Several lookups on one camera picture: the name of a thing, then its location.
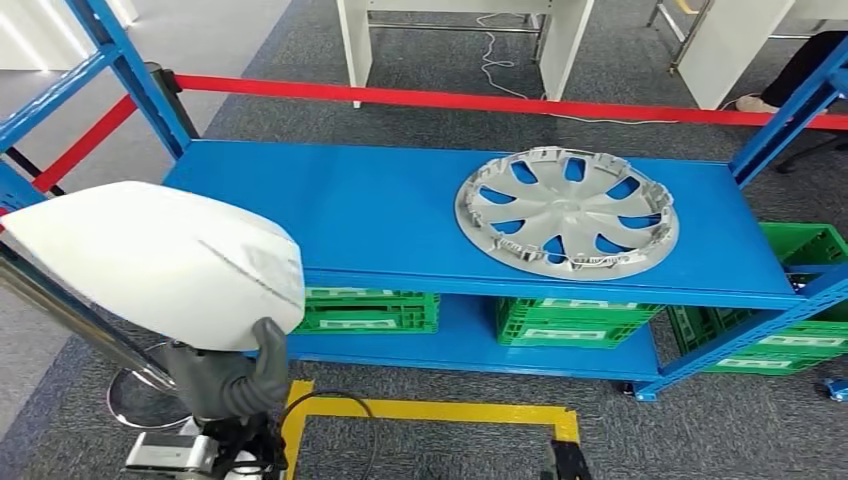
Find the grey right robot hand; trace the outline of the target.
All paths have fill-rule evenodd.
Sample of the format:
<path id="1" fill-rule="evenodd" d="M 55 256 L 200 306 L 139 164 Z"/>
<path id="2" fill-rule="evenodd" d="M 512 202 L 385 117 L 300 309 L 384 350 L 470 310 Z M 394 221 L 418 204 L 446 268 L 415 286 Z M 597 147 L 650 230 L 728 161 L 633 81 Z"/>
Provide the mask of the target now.
<path id="1" fill-rule="evenodd" d="M 550 465 L 540 473 L 541 479 L 592 480 L 585 456 L 576 442 L 552 440 Z"/>

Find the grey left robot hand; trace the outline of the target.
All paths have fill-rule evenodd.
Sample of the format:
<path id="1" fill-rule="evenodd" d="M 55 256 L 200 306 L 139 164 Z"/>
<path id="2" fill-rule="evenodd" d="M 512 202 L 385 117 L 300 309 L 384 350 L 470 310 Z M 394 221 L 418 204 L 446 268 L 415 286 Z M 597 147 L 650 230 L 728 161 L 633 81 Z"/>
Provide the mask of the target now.
<path id="1" fill-rule="evenodd" d="M 258 354 L 213 351 L 171 341 L 166 368 L 181 400 L 196 418 L 221 420 L 270 410 L 288 389 L 286 334 L 269 317 L 257 320 L 252 334 Z"/>

